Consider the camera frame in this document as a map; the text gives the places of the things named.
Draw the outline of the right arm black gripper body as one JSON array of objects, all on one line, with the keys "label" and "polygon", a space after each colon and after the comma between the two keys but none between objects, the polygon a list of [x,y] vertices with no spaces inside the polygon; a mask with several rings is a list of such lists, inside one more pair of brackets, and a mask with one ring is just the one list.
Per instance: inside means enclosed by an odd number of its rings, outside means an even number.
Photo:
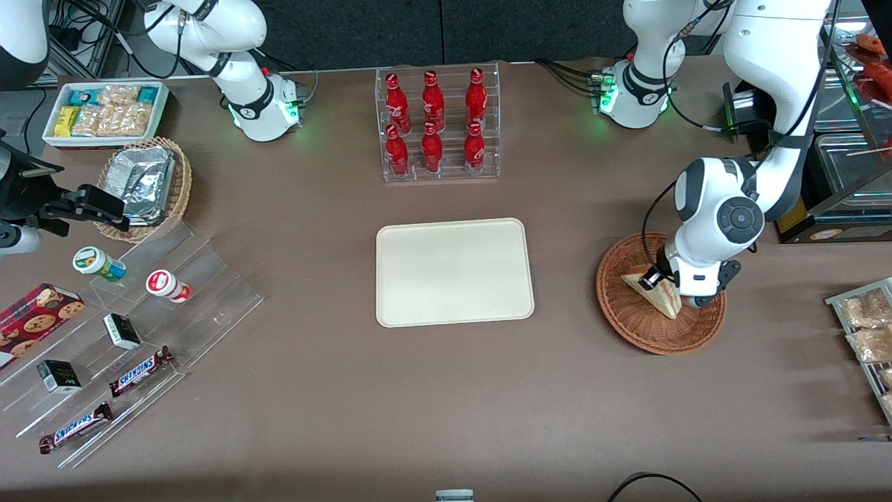
[{"label": "right arm black gripper body", "polygon": [[58,167],[33,159],[2,142],[1,217],[12,225],[27,225],[63,194],[54,182]]}]

